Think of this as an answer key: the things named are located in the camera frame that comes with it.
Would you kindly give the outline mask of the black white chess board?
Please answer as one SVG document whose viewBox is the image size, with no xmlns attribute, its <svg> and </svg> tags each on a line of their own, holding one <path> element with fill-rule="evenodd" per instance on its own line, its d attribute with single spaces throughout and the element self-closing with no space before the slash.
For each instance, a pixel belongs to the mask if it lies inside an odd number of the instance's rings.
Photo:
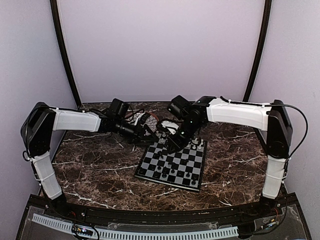
<svg viewBox="0 0 320 240">
<path fill-rule="evenodd" d="M 181 151 L 169 154 L 166 138 L 146 147 L 134 176 L 154 183 L 198 193 L 201 190 L 207 142 L 191 141 Z"/>
</svg>

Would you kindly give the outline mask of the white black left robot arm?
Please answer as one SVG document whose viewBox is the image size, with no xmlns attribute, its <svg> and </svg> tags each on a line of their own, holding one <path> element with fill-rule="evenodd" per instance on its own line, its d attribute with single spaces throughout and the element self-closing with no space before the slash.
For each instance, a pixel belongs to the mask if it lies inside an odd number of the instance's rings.
<svg viewBox="0 0 320 240">
<path fill-rule="evenodd" d="M 134 144 L 152 144 L 158 141 L 147 119 L 151 116 L 143 112 L 138 118 L 130 104 L 114 99 L 104 110 L 75 110 L 49 106 L 37 102 L 23 123 L 20 134 L 25 147 L 22 153 L 25 161 L 30 162 L 34 175 L 44 195 L 51 202 L 51 210 L 60 218 L 71 213 L 65 203 L 66 197 L 60 186 L 53 167 L 52 140 L 56 132 L 85 131 L 91 133 L 112 133 L 123 136 Z"/>
</svg>

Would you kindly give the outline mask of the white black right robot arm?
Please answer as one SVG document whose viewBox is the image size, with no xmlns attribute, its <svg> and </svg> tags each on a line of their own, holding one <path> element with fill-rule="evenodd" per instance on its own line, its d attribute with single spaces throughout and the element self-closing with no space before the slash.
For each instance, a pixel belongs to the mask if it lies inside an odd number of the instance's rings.
<svg viewBox="0 0 320 240">
<path fill-rule="evenodd" d="M 267 155 L 267 169 L 262 189 L 264 199 L 255 205 L 255 213 L 266 217 L 275 208 L 282 181 L 286 176 L 286 161 L 290 158 L 293 127 L 281 100 L 272 103 L 233 101 L 222 96 L 203 96 L 191 103 L 181 95 L 171 100 L 168 111 L 182 123 L 167 138 L 169 153 L 184 149 L 207 123 L 229 123 L 255 130 Z"/>
</svg>

